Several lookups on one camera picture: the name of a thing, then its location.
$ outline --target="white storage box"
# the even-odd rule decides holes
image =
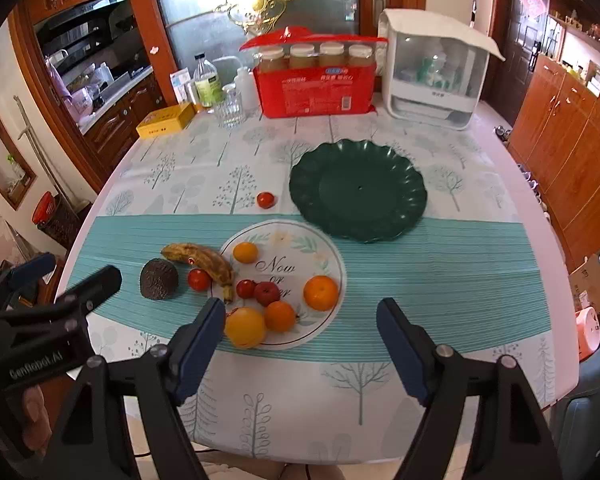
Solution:
[[[458,20],[416,9],[385,9],[378,36],[389,40],[382,100],[399,119],[461,130],[480,98],[496,42]]]

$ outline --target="dining table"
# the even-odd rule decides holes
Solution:
[[[220,251],[236,280],[274,281],[296,309],[292,330],[256,348],[222,339],[197,393],[178,408],[193,442],[282,462],[404,456],[424,409],[405,392],[376,329],[386,297],[464,356],[513,355],[542,408],[576,385],[567,270],[534,193],[493,133],[502,118],[480,102],[457,131],[392,118],[375,103],[363,115],[258,112],[232,129],[199,113],[180,132],[136,141],[94,202],[58,294],[107,264],[120,269],[119,293],[88,317],[93,349],[107,361],[167,342],[220,294],[216,285],[189,288],[184,264],[170,298],[140,294],[144,264],[171,243]],[[412,229],[361,243],[302,217],[289,192],[292,168],[322,143],[346,139],[395,152],[422,174],[427,203]],[[256,200],[265,191],[276,199],[269,209]],[[232,258],[241,241],[257,245],[255,266]],[[303,303],[302,284],[317,274],[338,284],[331,311]],[[228,312],[249,301],[236,298]],[[140,417],[135,399],[125,405]],[[477,399],[467,399],[453,460],[466,459],[476,413]]]

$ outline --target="green plate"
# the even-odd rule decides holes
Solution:
[[[427,205],[411,161],[370,140],[324,143],[305,153],[291,170],[289,191],[306,220],[365,243],[401,235]]]

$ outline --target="human hand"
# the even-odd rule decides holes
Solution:
[[[27,417],[27,425],[22,431],[22,441],[32,451],[46,453],[46,445],[51,438],[49,414],[45,408],[45,397],[40,386],[24,390],[22,394],[22,409]]]

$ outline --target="yellow box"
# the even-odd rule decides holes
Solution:
[[[161,108],[149,113],[136,126],[136,130],[141,139],[174,134],[183,130],[195,114],[196,111],[191,103]]]

